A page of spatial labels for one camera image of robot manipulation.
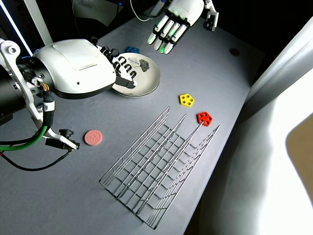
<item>light strip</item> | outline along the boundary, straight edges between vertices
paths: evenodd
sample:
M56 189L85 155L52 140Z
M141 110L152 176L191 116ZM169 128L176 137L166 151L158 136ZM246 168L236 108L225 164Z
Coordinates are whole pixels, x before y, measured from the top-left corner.
M15 29L15 32L17 33L17 35L19 36L20 40L22 41L22 43L24 44L24 47L26 48L26 50L28 51L28 53L30 54L30 56L33 56L33 53L31 52L29 46L27 45L25 39L23 38L23 36L21 35L19 29L17 28L16 24L14 23L12 17L10 16L10 13L8 12L8 10L6 9L4 3L2 2L2 0L0 0L0 6L2 7L5 15L7 16L7 18L9 19L10 23L12 24L13 28Z

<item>wire rack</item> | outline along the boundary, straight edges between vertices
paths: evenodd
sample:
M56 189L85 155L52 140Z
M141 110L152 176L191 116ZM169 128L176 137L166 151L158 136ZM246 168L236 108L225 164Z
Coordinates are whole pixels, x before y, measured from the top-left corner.
M190 142L202 123L185 140L165 125L168 107L99 180L117 200L155 229L179 193L194 166L218 131L197 147Z

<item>white ceramic plate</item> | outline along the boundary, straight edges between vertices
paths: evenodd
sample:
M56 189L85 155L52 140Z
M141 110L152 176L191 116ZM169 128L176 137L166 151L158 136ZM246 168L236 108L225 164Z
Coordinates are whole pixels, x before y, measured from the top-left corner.
M129 73L136 71L137 75L134 80L138 83L138 85L133 89L129 89L114 84L112 88L115 91L122 95L139 97L150 94L158 87L161 73L160 69L153 60L147 56L137 53L123 53L119 55L119 57L121 56L123 56L127 61L124 66L127 64L132 66Z

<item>table surface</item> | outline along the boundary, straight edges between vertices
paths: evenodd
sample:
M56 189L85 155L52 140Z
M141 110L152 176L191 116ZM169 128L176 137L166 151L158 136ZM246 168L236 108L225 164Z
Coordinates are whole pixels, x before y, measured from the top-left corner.
M140 98L128 98L112 90L82 100L56 97L53 129L68 128L72 139L81 142L78 151L47 170L25 172L0 159L0 233L30 235L160 234L181 235L201 198L236 118L263 54L218 28L203 29L199 20L169 55L146 44L158 19L142 23L133 19L99 40L99 45L138 47L156 62L161 71L159 87ZM237 48L240 56L229 53ZM181 106L178 96L189 93L195 103ZM182 137L197 127L196 114L207 111L213 122L200 128L192 140L197 145L221 125L205 154L190 174L174 203L156 230L107 192L98 180L158 115L171 106L167 125L187 114L178 133ZM0 140L27 138L36 132L27 110L0 126ZM83 142L84 134L98 129L104 141L98 146ZM41 167L61 156L64 150L44 145L41 140L28 149L7 152L25 167Z

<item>pink round disc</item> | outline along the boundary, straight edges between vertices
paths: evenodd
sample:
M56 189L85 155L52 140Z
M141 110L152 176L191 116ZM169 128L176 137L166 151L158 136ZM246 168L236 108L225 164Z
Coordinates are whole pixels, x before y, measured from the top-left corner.
M102 134L98 130L91 130L85 134L85 142L89 145L98 145L102 140Z

